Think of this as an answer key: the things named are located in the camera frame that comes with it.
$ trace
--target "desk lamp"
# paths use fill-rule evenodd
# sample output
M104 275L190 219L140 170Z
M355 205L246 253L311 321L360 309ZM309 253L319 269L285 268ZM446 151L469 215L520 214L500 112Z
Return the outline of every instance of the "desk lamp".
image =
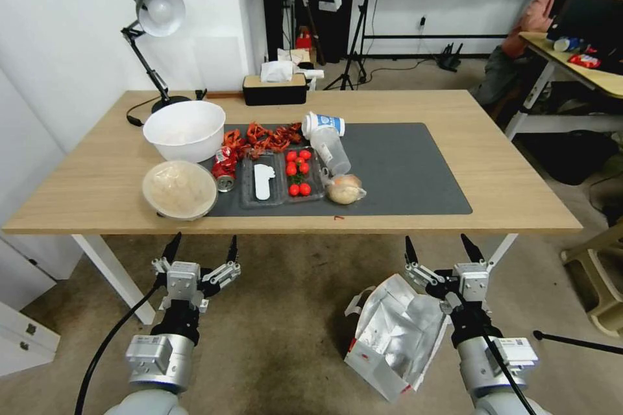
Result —
M165 37L178 30L184 16L186 8L183 0L134 0L136 2L136 17L129 26L121 29L123 37L129 42L130 47L147 70L147 76L160 92L160 100L151 108L152 113L160 110L164 106L174 104L176 102L189 101L183 96L169 96L169 88L160 75L149 66L143 54L136 47L134 42L143 34L150 36Z

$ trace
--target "lamp base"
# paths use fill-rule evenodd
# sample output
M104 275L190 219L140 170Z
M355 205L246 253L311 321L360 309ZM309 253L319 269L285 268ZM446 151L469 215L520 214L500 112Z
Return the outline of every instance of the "lamp base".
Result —
M190 100L191 99L189 97L170 96L169 97L169 103L165 104L165 103L162 102L162 99L160 99L159 101L156 101L156 103L154 105L151 106L151 113L157 112L158 110L160 110L163 107L166 107L167 105L176 104L178 102L190 101Z

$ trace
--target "white cabinet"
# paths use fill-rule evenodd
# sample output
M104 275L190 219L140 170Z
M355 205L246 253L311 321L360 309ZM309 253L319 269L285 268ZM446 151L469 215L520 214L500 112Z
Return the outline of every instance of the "white cabinet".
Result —
M64 153L1 69L0 115L1 226L62 161ZM48 275L67 279L81 254L71 237L0 231L0 301L21 309L54 285ZM35 260L38 267L27 259Z
M0 376L50 363L60 337L0 302Z

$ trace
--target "floor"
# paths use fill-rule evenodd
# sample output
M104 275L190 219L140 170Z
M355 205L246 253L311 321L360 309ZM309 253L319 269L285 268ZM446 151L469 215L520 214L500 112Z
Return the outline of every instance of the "floor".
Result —
M367 67L409 67L415 62L369 60ZM482 76L483 62L464 60L458 73L425 62L412 71L378 71L366 89L467 88ZM341 66L327 67L329 82ZM494 324L509 337L533 329L608 344L587 320L558 253L605 228L588 203L586 185L549 180L585 229L575 235L520 236L497 266L489 289ZM458 236L412 236L421 261L450 267L466 260ZM142 290L153 281L149 263L168 237L107 237ZM218 265L230 238L183 238L178 259ZM485 255L501 236L474 236ZM472 410L458 372L458 355L446 337L418 392L394 405L384 401L341 360L351 334L343 310L353 295L403 267L401 236L239 237L242 276L210 302L201 318L191 388L181 396L191 414L416 414L464 415ZM151 303L158 305L162 293ZM83 259L71 279L30 304L24 313L62 335L56 360L0 379L3 414L67 414L84 371L102 338L127 310ZM124 361L135 333L131 319L109 345L93 377L85 413L100 414L129 392ZM610 414L623 406L621 357L536 342L541 358L527 391L553 414Z

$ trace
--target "red snack bag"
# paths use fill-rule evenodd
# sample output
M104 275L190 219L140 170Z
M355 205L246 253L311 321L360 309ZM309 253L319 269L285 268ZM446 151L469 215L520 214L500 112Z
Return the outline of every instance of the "red snack bag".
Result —
M597 68L602 64L602 61L599 58L586 54L572 55L567 61L574 65L583 66L584 68Z

